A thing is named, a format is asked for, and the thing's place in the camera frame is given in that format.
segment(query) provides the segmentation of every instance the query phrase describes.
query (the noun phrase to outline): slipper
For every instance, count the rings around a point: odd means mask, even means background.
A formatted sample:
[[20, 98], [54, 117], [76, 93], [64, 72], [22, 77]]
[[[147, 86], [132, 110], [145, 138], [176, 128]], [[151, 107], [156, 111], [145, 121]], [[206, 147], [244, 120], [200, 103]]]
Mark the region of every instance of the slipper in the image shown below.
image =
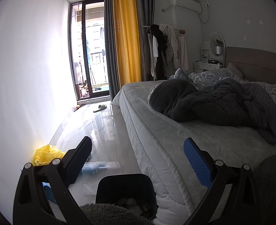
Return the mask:
[[97, 110], [94, 110], [93, 112], [94, 112], [94, 113], [97, 113], [98, 111], [104, 110], [104, 109], [106, 109], [106, 108], [107, 108], [106, 105], [99, 105], [99, 106], [98, 106], [98, 109], [97, 109]]

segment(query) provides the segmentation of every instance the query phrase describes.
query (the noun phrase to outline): mattress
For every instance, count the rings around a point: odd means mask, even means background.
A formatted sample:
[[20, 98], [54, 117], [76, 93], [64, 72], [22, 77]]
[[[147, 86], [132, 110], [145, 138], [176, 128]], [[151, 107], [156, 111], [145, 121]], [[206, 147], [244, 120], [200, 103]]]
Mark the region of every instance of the mattress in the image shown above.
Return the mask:
[[206, 192], [183, 152], [183, 142], [192, 137], [213, 159], [254, 169], [276, 154], [255, 129], [207, 124], [201, 120], [177, 123], [153, 110], [149, 91], [158, 82], [124, 85], [113, 100], [120, 106], [139, 168], [152, 180], [158, 205], [155, 224], [183, 224]]

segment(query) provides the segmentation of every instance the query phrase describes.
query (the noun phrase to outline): clothes rack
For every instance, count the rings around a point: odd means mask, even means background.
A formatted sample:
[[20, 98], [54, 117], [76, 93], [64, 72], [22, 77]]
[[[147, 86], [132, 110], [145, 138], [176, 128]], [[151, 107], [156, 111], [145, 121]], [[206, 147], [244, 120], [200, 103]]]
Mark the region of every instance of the clothes rack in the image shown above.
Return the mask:
[[[150, 26], [146, 26], [146, 25], [142, 25], [142, 27], [143, 27], [143, 28], [150, 28]], [[184, 35], [184, 34], [186, 33], [185, 30], [178, 30], [178, 29], [175, 29], [175, 31], [178, 31], [179, 34], [181, 34], [181, 35]]]

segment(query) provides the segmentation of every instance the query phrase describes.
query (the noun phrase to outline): air conditioner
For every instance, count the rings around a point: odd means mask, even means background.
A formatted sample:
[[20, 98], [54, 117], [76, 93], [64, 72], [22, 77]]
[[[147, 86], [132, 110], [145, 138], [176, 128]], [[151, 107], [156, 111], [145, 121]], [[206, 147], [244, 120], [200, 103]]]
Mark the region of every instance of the air conditioner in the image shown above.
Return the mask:
[[170, 0], [173, 7], [188, 9], [197, 14], [201, 13], [201, 5], [192, 0]]

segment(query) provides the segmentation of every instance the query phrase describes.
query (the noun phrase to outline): bed headboard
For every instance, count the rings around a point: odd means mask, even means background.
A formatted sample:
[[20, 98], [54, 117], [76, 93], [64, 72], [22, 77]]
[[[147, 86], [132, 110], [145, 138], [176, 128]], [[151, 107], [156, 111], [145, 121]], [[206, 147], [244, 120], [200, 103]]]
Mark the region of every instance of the bed headboard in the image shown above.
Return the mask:
[[276, 53], [243, 47], [226, 47], [223, 66], [232, 63], [249, 81], [276, 84]]

